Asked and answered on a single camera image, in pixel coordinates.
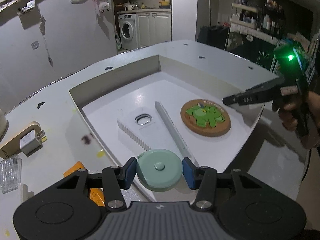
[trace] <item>white charger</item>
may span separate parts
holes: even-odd
[[[41,138],[44,136],[44,131],[42,130],[40,133],[36,133],[33,129],[26,136],[20,139],[20,149],[21,151],[27,155],[32,152],[34,149],[40,147],[42,145]]]

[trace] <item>clear plastic container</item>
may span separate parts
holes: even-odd
[[[7,193],[18,188],[21,183],[22,159],[14,154],[0,163],[0,189]]]

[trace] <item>cartoon elephant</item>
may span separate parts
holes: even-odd
[[[219,109],[215,106],[204,106],[201,103],[187,109],[186,113],[196,119],[196,125],[199,127],[206,127],[207,121],[209,121],[210,127],[216,127],[217,122],[225,121]]]

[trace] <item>washing machine door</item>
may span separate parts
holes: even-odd
[[[131,41],[133,38],[133,26],[130,22],[123,22],[121,27],[121,38]]]

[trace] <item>gray ribbed panel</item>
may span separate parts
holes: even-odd
[[[133,202],[109,214],[88,240],[235,240],[213,215],[192,210],[188,202]]]

